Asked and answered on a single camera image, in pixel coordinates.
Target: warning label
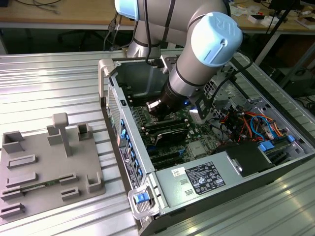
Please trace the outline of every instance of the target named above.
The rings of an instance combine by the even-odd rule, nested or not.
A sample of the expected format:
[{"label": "warning label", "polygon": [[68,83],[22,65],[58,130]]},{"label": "warning label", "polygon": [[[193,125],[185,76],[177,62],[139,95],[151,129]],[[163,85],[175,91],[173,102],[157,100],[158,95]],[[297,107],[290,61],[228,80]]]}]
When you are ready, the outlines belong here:
[{"label": "warning label", "polygon": [[186,170],[186,174],[199,195],[224,186],[224,180],[212,162]]}]

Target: black cable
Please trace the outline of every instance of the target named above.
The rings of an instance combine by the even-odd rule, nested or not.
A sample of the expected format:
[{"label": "black cable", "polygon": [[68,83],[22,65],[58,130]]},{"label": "black cable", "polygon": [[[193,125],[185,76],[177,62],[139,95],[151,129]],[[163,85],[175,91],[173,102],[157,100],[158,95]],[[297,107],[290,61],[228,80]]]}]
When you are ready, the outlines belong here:
[{"label": "black cable", "polygon": [[[53,10],[53,9],[48,9],[48,8],[46,8],[45,6],[42,6],[41,4],[41,2],[38,2],[38,1],[36,1],[36,0],[33,0],[33,3],[34,3],[34,6],[36,6],[36,7],[38,7],[39,9],[42,9],[42,10],[46,10],[46,11],[51,11],[51,12],[53,12],[53,13],[55,13],[55,14],[60,14],[60,12],[59,11],[57,11],[57,10]],[[51,7],[51,8],[54,8],[55,7],[55,5],[47,5],[47,7]]]},{"label": "black cable", "polygon": [[271,25],[272,25],[272,22],[274,21],[275,15],[276,15],[276,13],[274,13],[274,15],[272,16],[272,20],[271,20],[271,22],[270,22],[270,25],[269,25],[267,31],[266,31],[266,34],[268,33],[268,31],[269,31],[269,29],[270,29],[270,27],[271,27]]},{"label": "black cable", "polygon": [[16,0],[16,1],[21,3],[21,4],[27,5],[27,6],[47,6],[47,5],[50,5],[50,4],[58,3],[58,2],[60,2],[62,0],[57,0],[57,1],[50,2],[50,3],[41,3],[41,4],[30,4],[30,3],[22,2],[20,0]]},{"label": "black cable", "polygon": [[134,36],[135,36],[135,34],[136,34],[137,27],[138,27],[138,22],[136,21],[136,24],[134,25],[133,34],[132,34],[132,39],[131,39],[130,43],[125,44],[125,45],[123,45],[123,46],[121,46],[121,47],[119,47],[119,48],[115,48],[115,50],[120,50],[120,49],[122,49],[122,48],[127,48],[127,47],[129,47],[129,46],[131,45],[131,43],[132,43],[133,40],[134,40]]},{"label": "black cable", "polygon": [[220,84],[219,86],[217,87],[217,89],[215,90],[215,92],[213,93],[212,97],[210,98],[210,107],[212,107],[212,104],[213,104],[213,101],[214,101],[214,98],[216,97],[217,93],[219,92],[220,88],[225,84],[225,82],[227,82],[228,80],[232,79],[236,74],[238,73],[241,73],[243,72],[244,70],[248,69],[252,63],[253,63],[253,60],[248,57],[249,60],[250,60],[250,63],[246,66],[244,66],[242,69],[240,70],[237,70],[237,71],[234,71],[233,73],[231,73],[229,76],[227,76]]},{"label": "black cable", "polygon": [[123,16],[121,15],[121,16],[119,17],[118,26],[117,26],[116,32],[115,32],[115,34],[114,34],[114,38],[113,38],[113,42],[112,42],[112,47],[115,46],[116,36],[117,36],[118,31],[119,31],[120,25],[122,24],[122,19],[123,19]]},{"label": "black cable", "polygon": [[152,44],[151,44],[151,36],[150,36],[147,0],[143,0],[143,8],[144,8],[144,22],[146,25],[146,33],[147,33],[147,40],[148,40],[148,47],[149,47],[149,52],[146,57],[146,64],[151,65],[151,63],[149,62],[149,56],[151,53]]},{"label": "black cable", "polygon": [[111,34],[111,32],[114,31],[114,29],[115,29],[115,27],[116,27],[116,19],[117,19],[117,16],[118,16],[118,12],[116,12],[114,18],[112,19],[112,21],[111,21],[110,24],[108,25],[108,33],[107,33],[107,35],[105,36],[104,42],[103,42],[103,51],[105,51],[105,49],[106,49],[106,40],[107,40],[107,38],[109,37],[109,35]]},{"label": "black cable", "polygon": [[223,130],[223,129],[219,128],[219,127],[216,127],[216,126],[214,126],[213,124],[210,124],[210,127],[211,127],[211,128],[213,127],[213,128],[215,128],[215,129],[221,131],[222,133],[226,134],[227,136],[230,135],[230,134],[229,134],[228,132],[226,132],[225,130]]}]

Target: motherboard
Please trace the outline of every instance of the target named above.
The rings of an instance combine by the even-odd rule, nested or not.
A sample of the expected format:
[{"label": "motherboard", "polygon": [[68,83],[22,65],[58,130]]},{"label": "motherboard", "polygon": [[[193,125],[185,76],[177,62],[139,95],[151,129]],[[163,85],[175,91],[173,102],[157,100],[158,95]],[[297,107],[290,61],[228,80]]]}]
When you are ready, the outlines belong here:
[{"label": "motherboard", "polygon": [[188,107],[163,121],[150,115],[146,106],[130,106],[130,110],[157,170],[211,155],[220,145],[210,124],[193,123]]}]

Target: metal handle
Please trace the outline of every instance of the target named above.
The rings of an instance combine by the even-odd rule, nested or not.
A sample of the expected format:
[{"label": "metal handle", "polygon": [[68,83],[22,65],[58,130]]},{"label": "metal handle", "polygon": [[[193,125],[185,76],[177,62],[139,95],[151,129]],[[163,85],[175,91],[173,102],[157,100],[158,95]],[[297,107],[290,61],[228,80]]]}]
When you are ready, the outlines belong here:
[{"label": "metal handle", "polygon": [[139,211],[138,206],[144,203],[136,204],[134,201],[134,196],[137,194],[144,193],[144,192],[148,192],[148,193],[150,192],[149,187],[145,184],[138,188],[132,189],[128,192],[128,200],[131,206],[131,211],[132,211],[133,217],[137,220],[140,220],[147,216],[153,216],[159,213],[159,208],[158,208],[157,203],[154,203],[153,206],[148,210],[144,210],[142,212]]}]

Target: electronic equipment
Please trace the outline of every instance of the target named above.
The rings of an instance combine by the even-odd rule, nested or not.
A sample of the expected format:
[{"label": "electronic equipment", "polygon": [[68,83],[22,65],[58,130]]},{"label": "electronic equipment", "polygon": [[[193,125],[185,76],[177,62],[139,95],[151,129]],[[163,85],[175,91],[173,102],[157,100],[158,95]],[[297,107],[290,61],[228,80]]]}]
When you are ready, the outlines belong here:
[{"label": "electronic equipment", "polygon": [[[315,155],[309,134],[248,72],[219,89],[204,124],[191,118],[190,104],[159,121],[146,102],[159,96],[167,81],[160,69],[171,58],[157,59],[160,67],[142,59],[99,64],[110,74],[103,113],[144,236],[271,183]],[[227,63],[204,86],[205,96],[241,68]]]},{"label": "electronic equipment", "polygon": [[[132,59],[98,63],[100,103],[141,235],[315,156],[314,138],[250,75],[252,61],[232,58],[243,37],[226,1],[115,3],[119,14],[139,22],[126,54]],[[153,10],[160,14],[149,15]],[[185,48],[159,57],[161,41]]]}]

